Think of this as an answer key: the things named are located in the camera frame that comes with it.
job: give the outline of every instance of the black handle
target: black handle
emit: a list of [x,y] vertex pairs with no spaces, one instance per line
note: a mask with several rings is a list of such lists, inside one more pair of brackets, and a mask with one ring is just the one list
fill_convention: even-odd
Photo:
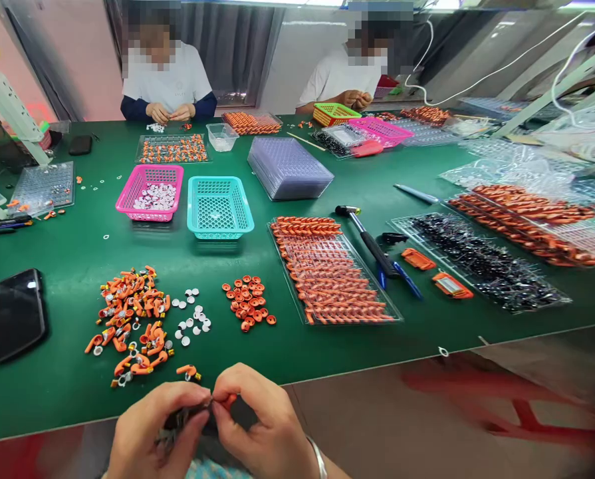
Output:
[[362,240],[364,240],[364,243],[370,250],[370,253],[372,253],[372,255],[375,257],[375,259],[379,263],[379,266],[382,268],[382,271],[384,272],[386,277],[389,277],[389,278],[398,277],[399,275],[398,275],[397,271],[395,271],[395,268],[393,267],[392,263],[386,257],[386,255],[381,250],[381,248],[379,247],[379,245],[377,244],[375,239],[370,235],[370,233],[361,232],[360,236],[362,237]]

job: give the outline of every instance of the wire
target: wire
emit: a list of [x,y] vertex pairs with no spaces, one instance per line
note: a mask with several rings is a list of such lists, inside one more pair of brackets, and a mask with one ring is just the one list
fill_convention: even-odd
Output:
[[[537,48],[539,45],[541,45],[542,43],[544,43],[546,40],[550,39],[552,36],[554,36],[555,34],[557,34],[558,32],[560,32],[561,30],[563,30],[565,27],[567,27],[569,24],[571,24],[572,22],[578,20],[582,15],[584,15],[585,12],[581,12],[579,13],[577,16],[575,16],[572,20],[570,20],[569,22],[567,22],[565,25],[557,28],[556,30],[554,30],[551,34],[549,34],[547,37],[545,37],[543,40],[541,40],[539,43],[537,43],[536,45],[534,45],[533,47],[527,49],[525,52],[523,52],[521,55],[519,55],[517,58],[515,58],[513,61],[511,61],[510,63],[508,63],[505,67],[501,67],[499,70],[493,71],[492,73],[486,75],[485,77],[483,77],[481,80],[477,81],[476,83],[472,84],[471,86],[468,86],[465,90],[460,91],[459,93],[455,93],[453,96],[450,96],[448,98],[446,98],[443,101],[437,102],[437,103],[428,103],[428,91],[426,91],[426,89],[420,85],[409,85],[408,84],[408,79],[412,76],[412,73],[410,75],[408,75],[406,77],[406,80],[404,81],[404,85],[409,87],[409,88],[419,88],[420,90],[423,91],[423,102],[428,105],[428,106],[437,106],[441,103],[445,103],[448,100],[451,100],[452,98],[455,98],[455,96],[459,96],[462,93],[467,92],[470,88],[473,88],[474,86],[477,86],[479,83],[481,83],[482,81],[484,81],[485,79],[495,75],[496,73],[499,73],[502,70],[505,70],[507,67],[515,64],[517,61],[519,61],[521,58],[523,58],[525,55],[527,55],[528,52],[534,50],[535,48]],[[430,50],[430,45],[432,45],[432,41],[435,37],[434,34],[434,30],[432,27],[432,23],[430,23],[429,21],[426,21],[426,23],[429,25],[430,27],[430,43],[428,44],[428,48],[425,50],[425,53],[423,54],[423,56],[421,57],[421,60],[419,60],[419,63],[415,66],[415,68],[412,70],[413,73],[415,73],[415,70],[417,69],[417,67],[419,66],[419,64],[423,61],[423,58],[425,57],[426,53],[428,53],[428,51]]]
[[572,122],[572,125],[577,127],[577,128],[581,128],[583,130],[595,130],[595,126],[581,126],[579,125],[579,123],[576,122],[576,118],[574,117],[574,112],[572,112],[571,110],[565,108],[564,106],[561,106],[558,102],[558,99],[556,98],[556,93],[555,93],[555,88],[556,88],[556,84],[559,82],[561,75],[563,75],[563,72],[566,70],[566,68],[568,68],[570,66],[570,62],[572,61],[572,58],[574,57],[574,55],[576,54],[576,51],[584,46],[587,41],[592,38],[595,35],[595,30],[591,33],[589,33],[588,35],[585,36],[585,38],[583,38],[579,43],[576,44],[576,46],[574,47],[574,50],[572,50],[572,53],[570,53],[570,56],[568,57],[567,61],[565,62],[565,65],[563,65],[563,68],[561,68],[561,70],[556,74],[555,78],[554,78],[554,82],[552,83],[552,88],[550,88],[550,94],[552,95],[552,103],[554,103],[554,106],[557,107],[559,110],[561,110],[562,112],[567,113],[570,116],[570,121]]

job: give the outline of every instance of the black smartphone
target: black smartphone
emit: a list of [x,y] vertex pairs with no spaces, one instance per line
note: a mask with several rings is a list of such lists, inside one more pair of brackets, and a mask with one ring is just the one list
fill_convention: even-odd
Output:
[[0,282],[0,363],[42,342],[49,332],[40,271],[35,268]]
[[91,142],[90,135],[76,136],[71,140],[71,144],[69,145],[69,154],[71,156],[79,156],[91,153]]

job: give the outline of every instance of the teal plastic basket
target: teal plastic basket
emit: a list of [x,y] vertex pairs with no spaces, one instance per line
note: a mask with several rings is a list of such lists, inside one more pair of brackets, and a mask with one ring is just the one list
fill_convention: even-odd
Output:
[[242,181],[235,176],[190,178],[186,224],[201,240],[237,240],[253,231]]

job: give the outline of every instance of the hand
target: hand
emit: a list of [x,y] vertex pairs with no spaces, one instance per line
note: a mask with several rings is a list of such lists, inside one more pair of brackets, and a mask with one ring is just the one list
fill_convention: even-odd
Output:
[[208,402],[211,391],[178,381],[156,387],[120,416],[105,479],[183,479],[195,455],[209,413],[195,415],[178,435],[168,458],[154,441],[169,414],[185,406]]
[[360,96],[362,96],[362,93],[359,90],[346,90],[339,94],[337,103],[341,103],[350,108]]
[[166,125],[171,116],[162,103],[149,103],[146,106],[146,114],[161,125]]
[[[240,394],[259,422],[248,432],[220,404]],[[241,363],[220,374],[213,390],[213,413],[222,445],[258,479],[318,479],[315,453],[299,424],[288,394]]]
[[183,103],[171,114],[171,121],[188,121],[195,116],[195,105]]
[[352,106],[353,110],[362,111],[365,110],[366,107],[372,103],[372,95],[368,92],[364,92],[362,96],[357,98],[357,101]]

